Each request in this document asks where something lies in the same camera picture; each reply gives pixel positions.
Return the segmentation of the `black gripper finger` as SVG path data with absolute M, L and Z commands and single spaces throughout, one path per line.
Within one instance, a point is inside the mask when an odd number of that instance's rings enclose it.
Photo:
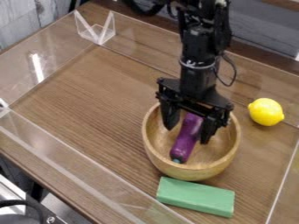
M 221 127 L 221 120 L 217 117 L 207 116 L 200 130 L 200 143 L 207 144 L 217 129 Z
M 180 107 L 176 101 L 160 100 L 163 126 L 171 130 L 180 120 Z

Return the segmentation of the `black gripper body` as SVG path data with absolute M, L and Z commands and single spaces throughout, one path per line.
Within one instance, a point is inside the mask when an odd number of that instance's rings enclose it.
M 221 127 L 228 125 L 229 113 L 233 109 L 232 102 L 220 95 L 216 89 L 220 62 L 216 60 L 207 66 L 181 64 L 180 78 L 159 78 L 156 98 L 177 102 L 181 110 L 201 116 L 217 117 Z

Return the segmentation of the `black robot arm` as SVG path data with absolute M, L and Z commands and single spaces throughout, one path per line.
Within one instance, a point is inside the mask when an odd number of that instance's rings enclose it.
M 176 126 L 183 110 L 203 118 L 195 136 L 205 144 L 217 129 L 228 125 L 233 109 L 233 104 L 216 89 L 220 61 L 225 59 L 224 51 L 231 41 L 229 0 L 149 0 L 153 5 L 147 10 L 135 0 L 123 1 L 141 16 L 151 17 L 167 9 L 177 18 L 180 77 L 156 80 L 156 98 L 168 130 Z

